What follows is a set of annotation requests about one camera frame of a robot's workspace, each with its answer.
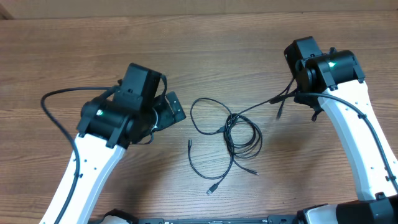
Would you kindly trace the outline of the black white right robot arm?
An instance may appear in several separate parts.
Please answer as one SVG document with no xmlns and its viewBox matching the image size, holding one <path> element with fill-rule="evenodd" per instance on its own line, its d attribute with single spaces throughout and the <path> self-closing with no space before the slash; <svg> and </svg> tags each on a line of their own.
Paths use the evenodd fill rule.
<svg viewBox="0 0 398 224">
<path fill-rule="evenodd" d="M 365 74 L 355 54 L 323 53 L 313 37 L 285 50 L 297 88 L 294 101 L 325 112 L 348 158 L 357 200 L 298 212 L 296 223 L 397 223 L 397 158 L 373 111 Z"/>
</svg>

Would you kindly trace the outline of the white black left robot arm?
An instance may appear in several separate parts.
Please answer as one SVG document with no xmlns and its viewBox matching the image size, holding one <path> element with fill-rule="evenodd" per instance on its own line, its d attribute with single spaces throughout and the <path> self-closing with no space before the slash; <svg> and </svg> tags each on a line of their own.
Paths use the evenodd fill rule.
<svg viewBox="0 0 398 224">
<path fill-rule="evenodd" d="M 158 94 L 159 84 L 167 84 L 164 74 L 130 63 L 123 79 L 111 87 L 99 87 L 99 96 L 87 101 L 80 112 L 77 136 L 72 135 L 40 105 L 61 130 L 72 147 L 62 180 L 41 223 L 88 223 L 98 197 L 113 169 L 130 145 L 142 145 L 186 118 L 173 91 Z"/>
</svg>

